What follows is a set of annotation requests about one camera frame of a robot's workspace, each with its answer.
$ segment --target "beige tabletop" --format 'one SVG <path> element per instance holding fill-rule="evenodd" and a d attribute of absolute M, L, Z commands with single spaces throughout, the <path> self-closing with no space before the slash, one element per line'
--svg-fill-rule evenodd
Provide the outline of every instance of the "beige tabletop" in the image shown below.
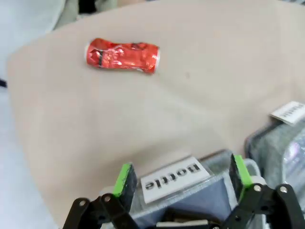
<path fill-rule="evenodd" d="M 305 9 L 273 0 L 160 0 L 103 12 L 34 41 L 8 62 L 20 143 L 62 226 L 132 161 L 143 175 L 244 140 L 305 93 Z M 102 37 L 160 46 L 154 75 L 88 66 Z"/>

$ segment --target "white label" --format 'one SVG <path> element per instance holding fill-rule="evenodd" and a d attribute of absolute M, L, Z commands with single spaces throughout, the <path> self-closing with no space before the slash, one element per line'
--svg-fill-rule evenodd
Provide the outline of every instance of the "white label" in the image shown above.
<path fill-rule="evenodd" d="M 188 157 L 141 178 L 145 203 L 150 203 L 185 187 L 196 184 L 210 174 L 196 160 Z"/>
<path fill-rule="evenodd" d="M 289 125 L 294 125 L 305 117 L 305 104 L 291 101 L 272 112 L 271 116 Z"/>

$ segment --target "white floor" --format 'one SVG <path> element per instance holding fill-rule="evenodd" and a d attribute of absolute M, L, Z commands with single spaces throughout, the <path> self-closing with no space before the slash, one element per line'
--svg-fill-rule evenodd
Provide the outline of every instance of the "white floor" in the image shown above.
<path fill-rule="evenodd" d="M 0 229 L 57 229 L 31 178 L 0 87 Z"/>

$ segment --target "can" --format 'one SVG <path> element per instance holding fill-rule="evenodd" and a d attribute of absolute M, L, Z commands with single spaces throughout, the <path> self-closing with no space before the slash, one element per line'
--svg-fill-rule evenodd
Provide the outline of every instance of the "can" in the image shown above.
<path fill-rule="evenodd" d="M 160 60 L 159 47 L 154 44 L 113 43 L 95 38 L 85 48 L 87 64 L 106 69 L 136 69 L 154 73 Z"/>

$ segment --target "screw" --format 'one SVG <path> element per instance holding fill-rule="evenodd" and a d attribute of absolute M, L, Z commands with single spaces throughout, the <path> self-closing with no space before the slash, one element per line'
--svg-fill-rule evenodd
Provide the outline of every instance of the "screw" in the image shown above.
<path fill-rule="evenodd" d="M 284 193 L 287 193 L 287 192 L 288 192 L 287 188 L 284 187 L 284 186 L 281 186 L 281 187 L 280 187 L 280 191 L 281 191 L 281 192 L 284 192 Z"/>
<path fill-rule="evenodd" d="M 86 201 L 82 200 L 82 201 L 80 202 L 80 206 L 84 206 L 85 203 L 86 203 Z"/>
<path fill-rule="evenodd" d="M 110 199 L 111 199 L 110 196 L 106 196 L 106 197 L 104 198 L 105 202 L 109 202 Z"/>
<path fill-rule="evenodd" d="M 254 190 L 260 192 L 262 191 L 262 188 L 259 185 L 254 185 Z"/>

